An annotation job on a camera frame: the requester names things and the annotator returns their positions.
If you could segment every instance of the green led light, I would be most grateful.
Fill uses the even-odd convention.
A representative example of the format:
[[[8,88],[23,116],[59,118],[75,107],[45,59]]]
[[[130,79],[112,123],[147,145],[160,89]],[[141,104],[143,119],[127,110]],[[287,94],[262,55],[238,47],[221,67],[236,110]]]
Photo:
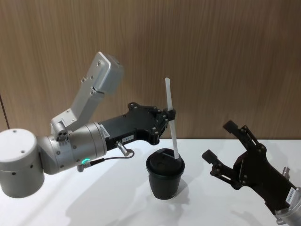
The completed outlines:
[[[85,164],[87,161],[90,161],[90,159],[84,159],[83,161],[81,161],[81,164]]]

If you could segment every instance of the white table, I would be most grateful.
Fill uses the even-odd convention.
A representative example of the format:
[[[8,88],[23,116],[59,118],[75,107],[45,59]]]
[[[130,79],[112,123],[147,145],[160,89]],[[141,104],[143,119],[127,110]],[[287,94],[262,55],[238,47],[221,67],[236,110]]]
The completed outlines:
[[[291,168],[291,181],[301,186],[301,140],[263,140],[268,160],[280,172]],[[110,160],[78,173],[76,168],[46,175],[32,196],[13,199],[0,192],[0,226],[274,226],[275,217],[252,189],[239,191],[210,176],[201,154],[211,149],[232,167],[245,149],[238,140],[178,140],[186,167],[178,195],[161,201],[151,193],[147,157],[172,148],[143,141],[126,145],[135,150],[129,160]],[[117,149],[106,157],[121,156]]]

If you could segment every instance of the white label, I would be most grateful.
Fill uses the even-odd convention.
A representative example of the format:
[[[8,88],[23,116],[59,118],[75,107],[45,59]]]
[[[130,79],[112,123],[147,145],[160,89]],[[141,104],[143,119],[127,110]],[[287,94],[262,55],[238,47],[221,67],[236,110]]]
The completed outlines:
[[[295,193],[296,193],[296,190],[293,187],[291,187],[291,190],[288,193],[287,198],[286,198],[286,202],[288,204],[292,204],[293,197],[295,196]]]
[[[102,133],[104,135],[104,138],[110,137],[108,131],[105,129],[105,127],[102,124],[99,125],[99,127],[100,127],[100,130],[102,131]]]
[[[122,138],[121,142],[124,143],[124,142],[127,142],[127,141],[132,140],[132,139],[134,139],[134,136],[130,135],[128,137]]]

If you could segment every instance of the label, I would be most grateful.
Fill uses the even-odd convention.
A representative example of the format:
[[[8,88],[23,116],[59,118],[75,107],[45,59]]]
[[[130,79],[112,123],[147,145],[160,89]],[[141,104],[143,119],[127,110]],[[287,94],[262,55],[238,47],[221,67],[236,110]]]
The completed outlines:
[[[291,187],[290,192],[288,193],[287,198],[286,198],[286,202],[288,204],[290,204],[290,205],[292,204],[293,197],[295,196],[295,194],[296,194],[296,190],[293,187]]]
[[[127,141],[129,141],[129,140],[132,140],[132,139],[134,139],[134,135],[130,135],[130,136],[128,136],[128,137],[122,138],[121,142],[122,142],[122,143],[125,143],[125,142],[127,142]]]
[[[104,138],[110,137],[108,131],[105,129],[105,127],[102,124],[100,124],[99,127],[100,127],[101,132],[104,135]]]

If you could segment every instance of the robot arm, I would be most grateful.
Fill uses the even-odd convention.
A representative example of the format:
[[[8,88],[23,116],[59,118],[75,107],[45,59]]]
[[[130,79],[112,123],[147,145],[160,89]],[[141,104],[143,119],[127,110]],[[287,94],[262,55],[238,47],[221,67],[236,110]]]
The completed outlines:
[[[99,52],[82,79],[71,108],[51,120],[50,136],[36,137],[24,129],[1,132],[3,192],[14,198],[26,197],[40,189],[44,173],[52,175],[75,166],[81,172],[102,162],[104,159],[98,158],[116,147],[124,156],[134,154],[124,145],[136,140],[158,144],[168,121],[175,118],[175,110],[130,103],[128,113],[122,116],[88,123],[98,103],[115,91],[122,77],[123,67],[119,62]]]
[[[289,169],[285,167],[281,174],[270,165],[266,147],[257,141],[247,126],[239,129],[233,121],[229,121],[223,127],[239,139],[246,152],[237,158],[231,169],[213,152],[206,151],[202,157],[213,165],[210,174],[236,190],[242,186],[252,188],[265,200],[278,224],[301,225],[301,192],[289,181]]]

